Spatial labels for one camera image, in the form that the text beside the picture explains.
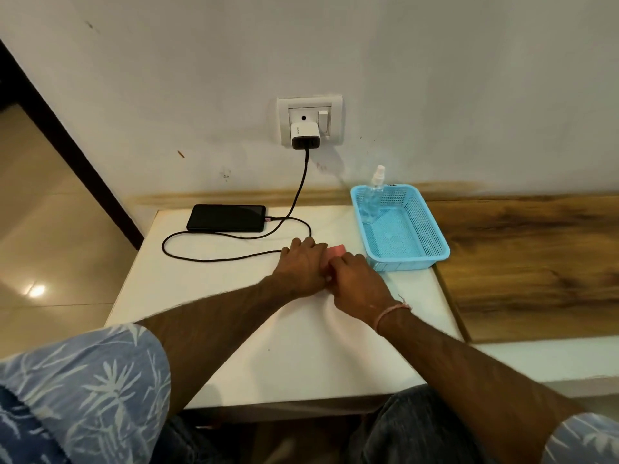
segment person's right arm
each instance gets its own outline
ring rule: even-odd
[[[370,327],[398,304],[365,257],[330,261],[336,307]],[[501,463],[538,463],[553,431],[584,412],[574,401],[456,340],[407,309],[386,314],[378,332],[468,426]]]

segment jeans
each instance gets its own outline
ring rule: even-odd
[[[230,437],[198,431],[173,417],[163,427],[151,464],[235,463],[234,446]],[[367,416],[342,458],[350,464],[488,462],[470,431],[428,385],[394,394]]]

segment shirt sleeve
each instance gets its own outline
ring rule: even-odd
[[[165,351],[134,324],[0,361],[0,384],[29,407],[73,464],[147,464],[170,401]]]
[[[619,461],[619,423],[595,413],[574,415],[546,443],[542,464],[607,464]]]

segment blue floral shirt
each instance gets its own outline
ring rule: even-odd
[[[0,361],[1,464],[146,464],[168,413],[170,368],[146,328],[88,332]],[[619,424],[564,421],[543,464],[619,461]]]

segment transparent spray bottle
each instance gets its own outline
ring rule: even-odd
[[[374,223],[376,218],[378,218],[378,213],[381,206],[381,197],[383,195],[384,180],[385,167],[378,166],[376,168],[376,172],[374,173],[374,177],[372,177],[372,181],[365,189],[363,201],[361,202],[361,207],[359,208],[359,213],[361,213],[361,221],[363,223]]]

